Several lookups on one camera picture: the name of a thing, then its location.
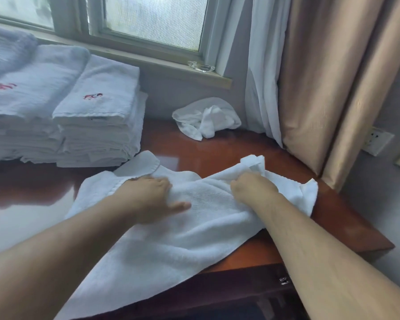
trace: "red embroidery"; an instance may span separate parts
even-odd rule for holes
[[[14,87],[16,87],[17,85],[14,83],[8,83],[8,84],[3,84],[0,83],[0,90],[8,90],[8,89],[13,89]]]
[[[102,96],[102,93],[88,94],[88,95],[85,95],[83,97],[83,99],[84,100],[92,100],[92,99],[95,99],[95,98],[100,98],[101,96]]]

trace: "stack of folded towels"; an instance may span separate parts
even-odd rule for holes
[[[139,68],[0,29],[0,160],[117,166],[140,150]]]

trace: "window sill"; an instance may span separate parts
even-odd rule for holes
[[[203,73],[192,69],[188,65],[173,63],[166,60],[151,58],[128,52],[122,52],[111,48],[95,46],[71,39],[61,38],[53,34],[48,34],[46,32],[16,28],[1,23],[0,27],[9,30],[19,29],[25,32],[29,32],[37,37],[40,44],[59,44],[84,47],[89,49],[92,54],[116,60],[122,63],[138,66],[144,72],[152,72],[156,75],[167,78],[192,81],[206,86],[214,86],[226,90],[231,89],[232,79],[225,78],[215,72]]]

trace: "gray wall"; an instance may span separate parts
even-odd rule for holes
[[[171,119],[172,112],[191,102],[216,96],[231,104],[243,125],[246,121],[244,91],[246,88],[247,57],[249,53],[252,0],[246,0],[235,33],[225,77],[232,78],[230,90],[203,86],[195,82],[165,79],[141,72],[142,90],[148,93],[145,115],[148,118]]]
[[[378,157],[360,153],[342,194],[396,245],[375,266],[400,286],[400,70],[374,125],[395,138]]]

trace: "white sheer curtain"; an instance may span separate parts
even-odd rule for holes
[[[281,147],[277,80],[289,9],[290,0],[253,0],[245,93],[248,129]]]

